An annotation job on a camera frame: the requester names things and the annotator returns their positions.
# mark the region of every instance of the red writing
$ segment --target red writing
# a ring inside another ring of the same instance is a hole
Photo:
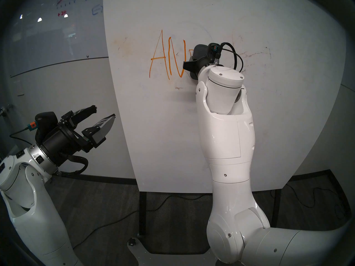
[[[66,10],[61,11],[61,12],[62,12],[62,14],[58,13],[58,17],[59,17],[59,16],[63,16],[63,15],[66,13]]]

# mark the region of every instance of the dark floor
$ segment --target dark floor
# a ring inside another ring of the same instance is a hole
[[[331,189],[326,175],[288,182],[299,199],[313,205],[313,188]],[[53,177],[45,185],[67,228],[72,246],[81,242],[93,229],[113,222],[138,209],[137,186],[81,181]],[[272,218],[274,191],[253,193],[269,221]],[[147,193],[147,210],[157,208],[168,193]],[[195,198],[198,194],[179,194]],[[302,206],[293,190],[282,190],[277,227],[325,231],[342,226],[347,218],[338,197],[330,191],[315,190],[314,208]],[[147,212],[145,246],[153,253],[201,253],[208,241],[206,226],[212,209],[212,196],[195,201],[170,198],[156,212]],[[103,227],[75,248],[75,253],[85,266],[90,265],[138,265],[127,248],[130,237],[137,236],[138,213],[125,220]]]

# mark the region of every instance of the orange writing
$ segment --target orange writing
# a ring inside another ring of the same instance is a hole
[[[162,38],[162,47],[163,47],[163,54],[164,54],[164,56],[162,56],[162,57],[155,57],[155,52],[157,51],[157,47],[158,47],[158,44],[159,44],[159,41],[160,41],[160,37]],[[169,71],[170,71],[170,75],[172,75],[172,72],[171,72],[171,64],[170,64],[170,40],[171,40],[171,37],[169,37],[169,39],[168,39],[168,43],[169,43],[169,48],[168,48],[168,60],[169,60]],[[185,52],[185,61],[186,61],[186,42],[185,42],[185,40],[183,40],[183,41],[184,41],[184,52]],[[181,74],[180,74],[179,68],[178,68],[178,63],[177,63],[176,57],[175,57],[175,51],[174,51],[174,46],[173,46],[173,41],[172,41],[172,40],[171,40],[171,47],[173,48],[173,54],[174,54],[174,60],[175,60],[175,65],[176,65],[177,73],[179,74],[179,76],[180,76],[180,78],[181,78],[181,77],[183,76],[185,70],[182,69],[182,72],[181,72]],[[191,56],[191,51],[193,51],[193,49],[189,49],[188,51],[189,51],[190,56]],[[150,59],[150,60],[152,61],[152,63],[150,64],[149,78],[150,78],[150,71],[152,70],[153,61],[154,61],[154,60],[157,60],[157,59],[164,59],[164,62],[165,62],[165,69],[166,69],[166,71],[167,71],[168,79],[170,80],[170,77],[169,77],[169,74],[168,74],[167,60],[166,60],[165,50],[164,50],[163,30],[160,32],[159,39],[158,39],[157,45],[156,45],[155,50],[154,50],[153,58]]]
[[[172,75],[171,73],[171,67],[170,67],[170,40],[171,40],[171,37],[169,38],[168,40],[168,43],[169,43],[169,49],[168,49],[168,58],[169,58],[169,70],[170,70],[170,75]],[[185,62],[186,62],[186,43],[185,43],[185,40],[184,41],[184,51],[185,51]],[[182,77],[182,75],[184,74],[184,69],[182,69],[181,71],[181,75],[180,75],[180,72],[179,72],[179,68],[178,68],[178,64],[176,62],[176,57],[175,57],[175,51],[174,51],[174,46],[173,46],[173,41],[171,40],[171,46],[173,47],[173,54],[174,54],[174,59],[175,59],[175,64],[176,64],[176,69],[177,69],[177,73],[179,74],[180,78]]]
[[[154,56],[155,56],[155,52],[157,51],[158,43],[159,43],[159,40],[160,40],[160,36],[162,37],[162,45],[163,45],[163,53],[164,53],[164,57],[154,58]],[[165,68],[166,68],[166,70],[167,70],[167,76],[168,76],[168,79],[170,80],[170,78],[169,78],[169,74],[168,74],[168,68],[167,68],[167,60],[165,59],[164,42],[163,42],[163,30],[161,31],[161,33],[160,33],[160,35],[159,35],[159,39],[158,39],[158,42],[157,42],[157,46],[155,47],[155,51],[154,51],[154,54],[153,54],[153,58],[151,58],[152,63],[150,64],[150,69],[149,69],[149,78],[150,78],[150,70],[152,69],[152,64],[153,64],[153,61],[154,61],[154,60],[156,60],[156,59],[162,59],[162,58],[164,58]]]

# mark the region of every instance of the orange letter a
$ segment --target orange letter a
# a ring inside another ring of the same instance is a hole
[[[157,51],[157,47],[158,47],[158,44],[159,44],[160,36],[162,37],[162,45],[163,45],[163,54],[164,54],[164,56],[163,56],[163,57],[154,58],[155,52]],[[160,33],[160,35],[159,35],[159,39],[158,39],[158,42],[157,42],[157,46],[155,47],[155,51],[154,51],[153,58],[151,58],[152,63],[150,64],[149,78],[150,78],[150,70],[152,69],[153,61],[154,61],[154,60],[157,60],[157,59],[162,59],[162,58],[164,58],[164,61],[165,61],[165,69],[167,70],[167,76],[168,76],[168,79],[170,80],[169,74],[168,74],[167,60],[166,60],[166,58],[165,58],[165,51],[164,51],[163,30],[161,31],[161,33]]]

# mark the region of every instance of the cable connector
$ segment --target cable connector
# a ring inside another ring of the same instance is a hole
[[[37,121],[34,121],[32,123],[29,123],[27,125],[27,128],[29,129],[29,131],[34,131],[35,129],[38,129],[38,123]]]

